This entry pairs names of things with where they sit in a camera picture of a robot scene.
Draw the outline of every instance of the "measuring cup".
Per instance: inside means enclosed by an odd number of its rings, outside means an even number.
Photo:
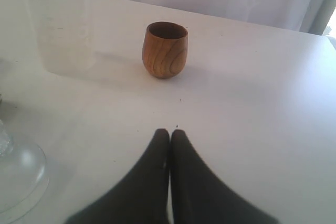
[[[91,0],[25,0],[44,67],[53,73],[94,63]]]

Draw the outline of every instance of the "wood grain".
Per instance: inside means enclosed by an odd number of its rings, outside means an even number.
[[[187,30],[174,23],[156,22],[147,27],[142,60],[147,71],[161,79],[179,74],[186,63]]]

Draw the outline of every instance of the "glass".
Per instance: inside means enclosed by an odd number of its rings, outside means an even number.
[[[44,67],[71,73],[91,67],[91,0],[25,0]]]
[[[0,223],[11,223],[31,210],[48,184],[42,149],[13,141],[0,121]]]

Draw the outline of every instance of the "cup rim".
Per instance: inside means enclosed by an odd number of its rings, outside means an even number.
[[[153,26],[158,25],[158,24],[167,24],[167,25],[174,26],[175,28],[178,28],[178,29],[180,29],[180,31],[183,32],[183,36],[181,36],[179,38],[163,38],[163,37],[157,36],[157,35],[153,34],[152,31],[150,31],[150,29]],[[167,21],[158,21],[158,22],[153,22],[153,23],[149,24],[147,26],[146,32],[149,33],[151,36],[153,36],[155,38],[164,39],[164,40],[179,40],[179,39],[186,38],[188,36],[188,30],[184,26],[181,26],[181,25],[179,25],[177,23],[173,23],[173,22],[167,22]]]

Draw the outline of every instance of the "table surface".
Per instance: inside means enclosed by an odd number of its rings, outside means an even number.
[[[94,0],[97,63],[46,72],[23,0],[0,0],[0,119],[48,158],[50,185],[16,223],[62,223],[113,187],[155,129],[184,129],[209,167],[282,223],[335,223],[336,52],[327,38],[126,0]],[[146,26],[188,28],[183,72],[151,77]]]

